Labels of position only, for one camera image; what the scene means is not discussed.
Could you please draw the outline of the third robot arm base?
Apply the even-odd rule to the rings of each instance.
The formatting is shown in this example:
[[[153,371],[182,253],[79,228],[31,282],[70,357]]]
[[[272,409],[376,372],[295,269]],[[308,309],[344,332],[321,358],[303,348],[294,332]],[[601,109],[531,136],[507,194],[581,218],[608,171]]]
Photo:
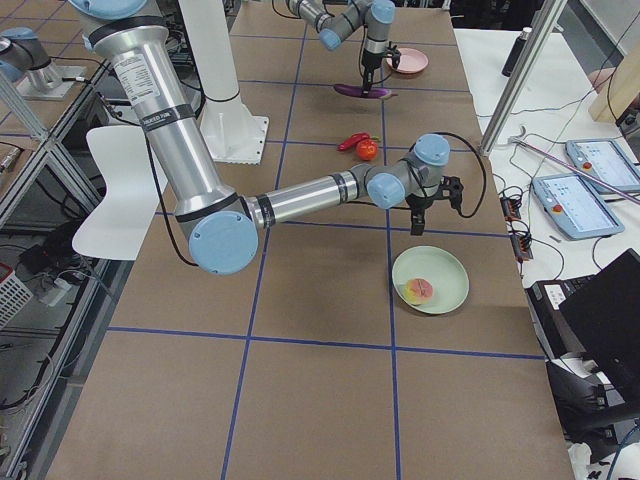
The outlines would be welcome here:
[[[57,64],[32,29],[15,27],[1,32],[1,73],[27,100],[59,101],[86,68]]]

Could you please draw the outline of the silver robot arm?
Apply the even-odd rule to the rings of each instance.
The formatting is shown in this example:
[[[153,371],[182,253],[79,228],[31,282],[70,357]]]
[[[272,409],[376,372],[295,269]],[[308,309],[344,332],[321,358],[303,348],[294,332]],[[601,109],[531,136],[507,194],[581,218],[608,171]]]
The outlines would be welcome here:
[[[386,210],[407,203],[414,234],[422,232],[425,210],[435,201],[461,206],[460,181],[443,173],[450,147],[437,134],[420,137],[391,166],[359,164],[254,197],[238,194],[216,165],[259,159],[268,121],[241,100],[223,5],[184,1],[180,8],[201,79],[201,113],[191,107],[169,58],[168,28],[155,2],[75,3],[87,46],[113,66],[150,156],[169,180],[176,219],[201,269],[236,273],[253,260],[260,229],[361,197]]]
[[[336,50],[352,34],[363,28],[359,74],[361,85],[334,84],[334,90],[344,96],[386,100],[394,96],[391,90],[375,87],[374,75],[385,59],[394,68],[399,66],[401,52],[389,41],[389,32],[395,17],[393,1],[349,1],[347,8],[332,15],[319,1],[285,1],[289,15],[282,14],[271,2],[272,10],[287,19],[301,19],[313,27],[324,47]]]

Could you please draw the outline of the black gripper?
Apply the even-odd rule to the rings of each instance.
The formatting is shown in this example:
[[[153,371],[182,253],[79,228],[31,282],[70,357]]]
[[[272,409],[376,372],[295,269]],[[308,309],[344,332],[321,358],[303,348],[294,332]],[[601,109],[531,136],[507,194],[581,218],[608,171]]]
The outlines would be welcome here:
[[[459,177],[444,176],[435,194],[427,197],[411,194],[405,200],[411,211],[410,234],[422,236],[425,230],[425,211],[435,201],[448,200],[454,210],[462,213],[463,185]]]
[[[375,71],[378,70],[382,61],[389,59],[391,66],[397,68],[400,64],[401,52],[396,45],[389,43],[382,48],[381,52],[373,52],[369,48],[365,48],[361,55],[361,65],[364,68],[362,74],[362,92],[370,92],[373,83]]]

